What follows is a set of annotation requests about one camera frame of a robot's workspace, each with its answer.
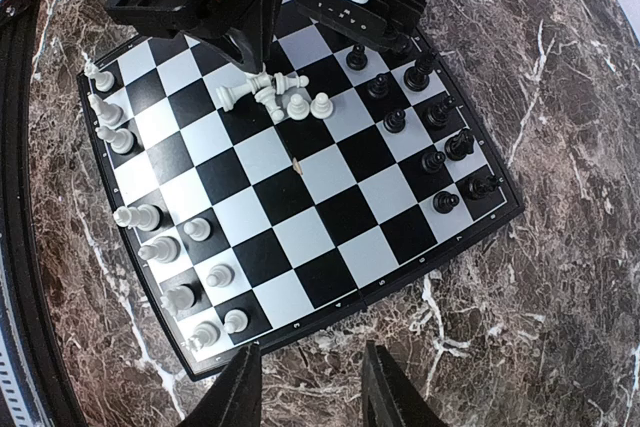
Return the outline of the white corner rook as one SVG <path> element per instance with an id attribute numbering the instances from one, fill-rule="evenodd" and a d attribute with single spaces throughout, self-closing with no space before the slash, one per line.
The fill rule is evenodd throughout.
<path id="1" fill-rule="evenodd" d="M 115 83 L 114 75 L 109 71 L 101 71 L 96 64 L 87 62 L 84 66 L 84 74 L 95 84 L 99 92 L 108 92 Z"/>

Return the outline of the white pawn second row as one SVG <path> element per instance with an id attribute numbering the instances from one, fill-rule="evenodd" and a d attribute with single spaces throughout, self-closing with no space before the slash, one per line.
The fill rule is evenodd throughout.
<path id="1" fill-rule="evenodd" d="M 234 280 L 234 271 L 225 264 L 214 266 L 206 277 L 206 284 L 213 288 L 223 288 L 230 285 Z"/>

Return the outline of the black grey chessboard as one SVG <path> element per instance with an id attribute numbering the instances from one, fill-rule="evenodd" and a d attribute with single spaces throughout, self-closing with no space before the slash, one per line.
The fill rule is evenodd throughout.
<path id="1" fill-rule="evenodd" d="M 405 72 L 430 49 L 421 32 L 402 57 L 367 52 L 349 68 L 352 42 L 285 6 L 267 69 L 306 75 L 305 99 L 325 92 L 326 119 L 274 122 L 253 96 L 226 112 L 216 94 L 244 73 L 183 35 L 137 36 L 98 61 L 115 77 L 104 101 L 120 106 L 135 137 L 116 154 L 91 141 L 112 208 L 155 205 L 153 231 L 121 230 L 130 262 L 190 378 L 220 372 L 236 349 L 270 352 L 364 309 L 491 236 L 523 202 L 474 109 L 443 63 L 426 89 Z M 187 221 L 205 218 L 211 235 L 193 241 Z M 145 261 L 142 245 L 175 238 L 170 263 Z M 209 271 L 234 271 L 223 288 Z M 188 285 L 195 305 L 177 316 L 161 306 Z M 241 309 L 247 328 L 228 334 L 225 314 Z M 192 352 L 201 322 L 219 340 Z"/>

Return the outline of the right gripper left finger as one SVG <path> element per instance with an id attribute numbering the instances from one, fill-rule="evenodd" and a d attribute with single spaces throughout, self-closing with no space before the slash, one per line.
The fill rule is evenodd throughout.
<path id="1" fill-rule="evenodd" d="M 262 364 L 258 344 L 241 347 L 180 427 L 259 426 Z"/>

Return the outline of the white chess pawn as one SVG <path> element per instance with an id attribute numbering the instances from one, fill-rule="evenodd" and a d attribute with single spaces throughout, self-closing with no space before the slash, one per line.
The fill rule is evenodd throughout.
<path id="1" fill-rule="evenodd" d="M 119 155 L 129 153 L 135 144 L 135 137 L 131 131 L 126 128 L 117 130 L 107 126 L 99 126 L 95 129 L 96 135 L 111 146 L 113 152 Z"/>

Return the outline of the white chess rook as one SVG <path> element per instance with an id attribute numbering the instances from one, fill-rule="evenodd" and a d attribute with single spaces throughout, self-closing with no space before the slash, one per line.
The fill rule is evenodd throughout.
<path id="1" fill-rule="evenodd" d="M 224 316 L 223 327 L 228 334 L 244 331 L 249 323 L 248 315 L 241 309 L 232 309 Z"/>

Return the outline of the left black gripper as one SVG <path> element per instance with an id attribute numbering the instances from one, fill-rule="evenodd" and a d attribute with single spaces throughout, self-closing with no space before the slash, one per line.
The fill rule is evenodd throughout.
<path id="1" fill-rule="evenodd" d="M 269 58 L 282 0 L 107 0 L 119 25 L 142 35 L 172 39 L 187 34 L 226 61 L 259 74 Z"/>

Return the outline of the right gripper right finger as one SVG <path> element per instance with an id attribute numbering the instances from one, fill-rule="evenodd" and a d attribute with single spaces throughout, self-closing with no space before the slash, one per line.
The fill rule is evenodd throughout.
<path id="1" fill-rule="evenodd" d="M 364 349 L 361 399 L 364 426 L 447 426 L 389 351 L 374 341 L 367 341 Z"/>

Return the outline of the white chess king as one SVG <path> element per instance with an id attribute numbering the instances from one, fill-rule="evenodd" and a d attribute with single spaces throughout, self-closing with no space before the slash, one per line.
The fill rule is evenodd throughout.
<path id="1" fill-rule="evenodd" d="M 138 228 L 142 231 L 153 231 L 161 223 L 161 211 L 155 205 L 142 204 L 139 207 L 118 207 L 113 219 L 119 227 Z"/>

